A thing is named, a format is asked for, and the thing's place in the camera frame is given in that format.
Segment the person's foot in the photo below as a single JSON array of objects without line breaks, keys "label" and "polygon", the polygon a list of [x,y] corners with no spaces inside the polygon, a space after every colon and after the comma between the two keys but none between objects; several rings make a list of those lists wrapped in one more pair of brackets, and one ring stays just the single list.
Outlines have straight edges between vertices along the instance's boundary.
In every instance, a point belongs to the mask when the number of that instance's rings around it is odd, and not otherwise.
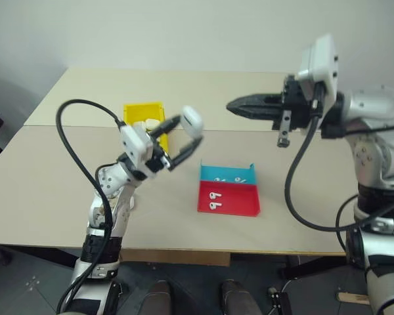
[{"label": "person's foot", "polygon": [[171,315],[171,289],[166,281],[156,282],[144,297],[139,315]]},{"label": "person's foot", "polygon": [[262,315],[250,292],[234,280],[221,284],[221,308],[224,315]]}]

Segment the cable connector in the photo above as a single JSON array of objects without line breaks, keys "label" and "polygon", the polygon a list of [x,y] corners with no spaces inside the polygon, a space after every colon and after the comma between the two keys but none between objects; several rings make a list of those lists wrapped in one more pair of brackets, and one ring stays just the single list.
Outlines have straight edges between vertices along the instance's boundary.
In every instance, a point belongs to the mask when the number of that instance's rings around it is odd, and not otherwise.
[{"label": "cable connector", "polygon": [[126,125],[126,123],[125,123],[124,121],[119,120],[119,119],[116,120],[116,124],[117,124],[117,126],[118,126],[118,130],[120,130],[121,127],[123,127],[123,126]]},{"label": "cable connector", "polygon": [[326,87],[323,82],[319,82],[315,84],[314,88],[314,96],[311,102],[311,110],[309,112],[309,116],[313,117],[322,117],[324,111],[324,95],[326,94]]}]

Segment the red tray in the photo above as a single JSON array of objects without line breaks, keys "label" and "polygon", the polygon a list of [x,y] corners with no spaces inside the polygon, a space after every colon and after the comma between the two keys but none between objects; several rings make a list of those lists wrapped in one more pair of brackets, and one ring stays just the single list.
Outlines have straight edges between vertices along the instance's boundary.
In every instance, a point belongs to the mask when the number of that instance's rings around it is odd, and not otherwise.
[{"label": "red tray", "polygon": [[[211,192],[222,196],[210,199],[209,194]],[[211,202],[221,203],[222,206],[217,206],[216,209],[211,210],[209,206]],[[201,180],[198,192],[198,211],[256,217],[260,213],[257,186]]]}]

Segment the table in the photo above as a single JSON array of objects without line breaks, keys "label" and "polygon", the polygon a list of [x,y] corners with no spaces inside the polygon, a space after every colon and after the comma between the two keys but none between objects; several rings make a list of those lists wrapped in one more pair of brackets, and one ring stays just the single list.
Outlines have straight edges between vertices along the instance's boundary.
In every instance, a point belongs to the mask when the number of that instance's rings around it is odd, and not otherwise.
[{"label": "table", "polygon": [[[303,136],[294,132],[289,148],[277,148],[277,132],[267,131],[271,123],[225,109],[238,96],[278,92],[283,78],[283,73],[67,70],[0,155],[0,244],[83,243],[93,189],[58,138],[55,112],[62,102],[86,98],[122,117],[124,103],[161,100],[167,116],[178,113],[182,105],[196,107],[204,117],[205,138],[174,172],[161,172],[137,189],[137,206],[122,243],[125,259],[146,260],[140,255],[145,252],[147,259],[158,260],[165,251],[186,251],[179,262],[193,255],[198,261],[199,253],[220,253],[221,260],[229,253],[343,255],[335,234],[298,223],[284,203],[284,180]],[[63,122],[89,170],[121,153],[118,130],[100,111],[73,105],[64,112]],[[186,140],[183,130],[174,130],[169,136],[171,153]],[[255,163],[260,215],[197,212],[201,162],[232,167]],[[295,174],[293,201],[305,218],[331,226],[340,204],[357,191],[356,183],[345,141],[321,140],[317,135]],[[352,217],[347,210],[341,221],[351,222]],[[210,263],[213,255],[203,262]]]}]

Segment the black bracket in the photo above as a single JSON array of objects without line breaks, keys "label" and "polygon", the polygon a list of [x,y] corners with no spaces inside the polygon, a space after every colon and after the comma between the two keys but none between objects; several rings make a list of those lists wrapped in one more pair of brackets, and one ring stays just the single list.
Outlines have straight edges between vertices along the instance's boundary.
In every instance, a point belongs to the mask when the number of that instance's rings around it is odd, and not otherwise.
[{"label": "black bracket", "polygon": [[65,266],[68,268],[74,268],[76,264],[77,256],[69,254],[58,248],[49,247],[30,247],[30,246],[14,246],[14,245],[4,245],[4,248],[12,249],[14,251],[19,251],[46,261],[50,261],[60,266]]},{"label": "black bracket", "polygon": [[295,267],[280,269],[279,274],[284,279],[291,280],[312,276],[345,265],[347,265],[346,257],[325,256]]},{"label": "black bracket", "polygon": [[269,289],[272,307],[277,309],[279,315],[292,315],[289,296],[286,292],[276,291],[275,288]]}]

